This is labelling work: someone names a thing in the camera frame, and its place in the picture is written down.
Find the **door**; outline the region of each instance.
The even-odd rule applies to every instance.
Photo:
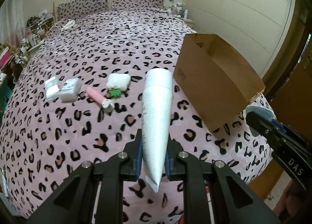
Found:
[[[270,102],[280,122],[290,125],[312,142],[312,41],[288,81]]]

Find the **silver screw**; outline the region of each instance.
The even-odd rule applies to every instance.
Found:
[[[224,162],[223,162],[223,161],[216,161],[216,162],[215,162],[215,165],[216,165],[218,168],[223,168],[223,167],[224,167]]]
[[[81,164],[81,166],[82,166],[83,168],[88,168],[88,167],[91,166],[91,162],[90,162],[90,161],[85,161],[85,162],[83,162],[83,163]]]
[[[181,157],[181,158],[186,158],[186,157],[188,157],[188,153],[187,152],[179,152],[179,156]]]
[[[127,154],[126,152],[120,152],[120,153],[118,154],[118,157],[121,158],[121,159],[125,159],[125,158],[128,157],[128,154]]]

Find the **tube cap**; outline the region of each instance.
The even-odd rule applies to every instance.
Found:
[[[172,92],[172,74],[166,69],[154,68],[146,74],[145,87],[162,86]]]

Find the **white tube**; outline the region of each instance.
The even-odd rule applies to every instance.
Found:
[[[145,180],[155,192],[158,192],[165,163],[171,119],[171,72],[161,68],[148,71],[142,101],[142,144]]]

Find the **curtain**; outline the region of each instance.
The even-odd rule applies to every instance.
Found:
[[[5,0],[0,8],[0,43],[19,47],[24,37],[23,0]]]

